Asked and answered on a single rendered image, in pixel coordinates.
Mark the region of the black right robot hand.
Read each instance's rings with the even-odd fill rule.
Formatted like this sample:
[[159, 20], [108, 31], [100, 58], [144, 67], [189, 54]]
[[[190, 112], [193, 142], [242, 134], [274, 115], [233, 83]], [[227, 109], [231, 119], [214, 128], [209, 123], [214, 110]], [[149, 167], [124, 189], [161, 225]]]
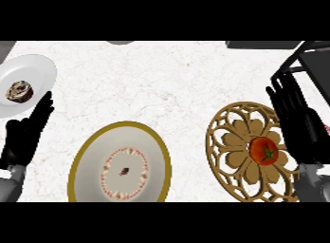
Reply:
[[298, 163], [329, 164], [330, 156], [321, 147], [329, 137], [320, 116], [308, 106], [290, 72], [280, 73], [265, 88], [290, 156]]

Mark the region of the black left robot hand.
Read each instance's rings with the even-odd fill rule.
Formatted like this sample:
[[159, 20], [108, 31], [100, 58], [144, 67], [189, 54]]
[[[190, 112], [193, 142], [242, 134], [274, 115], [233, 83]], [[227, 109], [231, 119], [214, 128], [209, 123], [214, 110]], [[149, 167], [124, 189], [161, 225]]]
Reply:
[[20, 121], [7, 121], [7, 136], [0, 158], [0, 169], [10, 170], [13, 166], [28, 166], [31, 163], [38, 148], [41, 132], [53, 111], [51, 92], [47, 91], [31, 116]]

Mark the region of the red tomato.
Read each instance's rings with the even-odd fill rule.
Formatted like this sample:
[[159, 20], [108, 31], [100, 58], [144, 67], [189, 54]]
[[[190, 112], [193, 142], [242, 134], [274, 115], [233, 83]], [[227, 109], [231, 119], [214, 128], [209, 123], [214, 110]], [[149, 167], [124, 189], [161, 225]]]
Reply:
[[249, 155], [259, 165], [271, 165], [279, 159], [279, 148], [268, 137], [257, 137], [249, 143]]

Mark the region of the tan openwork flower placemat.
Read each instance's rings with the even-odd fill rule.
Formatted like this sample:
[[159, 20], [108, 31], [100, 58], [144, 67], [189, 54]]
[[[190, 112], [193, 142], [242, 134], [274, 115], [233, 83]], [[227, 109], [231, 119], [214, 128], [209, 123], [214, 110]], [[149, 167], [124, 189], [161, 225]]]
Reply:
[[[268, 137], [279, 159], [259, 165], [249, 155], [249, 143]], [[228, 104], [214, 115], [206, 129], [206, 160], [212, 174], [230, 195], [242, 202], [296, 202], [293, 182], [299, 169], [283, 141], [274, 110], [259, 103]]]

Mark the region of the chocolate cupcake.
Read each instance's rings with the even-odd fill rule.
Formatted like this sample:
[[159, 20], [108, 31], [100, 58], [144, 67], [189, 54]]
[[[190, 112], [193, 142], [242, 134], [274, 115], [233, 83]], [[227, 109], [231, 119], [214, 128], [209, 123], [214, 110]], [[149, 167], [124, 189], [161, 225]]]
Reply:
[[25, 103], [34, 96], [32, 86], [25, 82], [15, 82], [7, 90], [6, 98], [15, 103]]

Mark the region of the white plate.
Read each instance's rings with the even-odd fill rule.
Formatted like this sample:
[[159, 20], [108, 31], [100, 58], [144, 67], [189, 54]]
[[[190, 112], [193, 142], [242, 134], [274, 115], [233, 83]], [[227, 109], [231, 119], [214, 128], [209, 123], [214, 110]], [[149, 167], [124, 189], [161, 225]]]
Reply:
[[26, 111], [51, 89], [57, 76], [53, 61], [22, 55], [0, 65], [0, 119]]

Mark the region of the gold-rimmed grey plate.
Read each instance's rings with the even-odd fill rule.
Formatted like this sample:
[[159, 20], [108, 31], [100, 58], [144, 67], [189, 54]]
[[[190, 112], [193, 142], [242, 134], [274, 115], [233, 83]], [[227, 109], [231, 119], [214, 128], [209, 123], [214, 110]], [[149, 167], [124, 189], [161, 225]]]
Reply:
[[69, 201], [164, 201], [169, 185], [171, 157], [155, 131], [137, 121], [99, 129], [71, 166]]

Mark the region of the dark grey flat object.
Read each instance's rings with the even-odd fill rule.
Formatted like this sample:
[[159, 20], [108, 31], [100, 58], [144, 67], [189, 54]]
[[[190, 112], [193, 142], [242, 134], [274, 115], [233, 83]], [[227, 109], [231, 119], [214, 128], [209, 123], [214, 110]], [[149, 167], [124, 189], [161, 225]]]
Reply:
[[299, 41], [227, 41], [226, 45], [237, 49], [293, 49]]

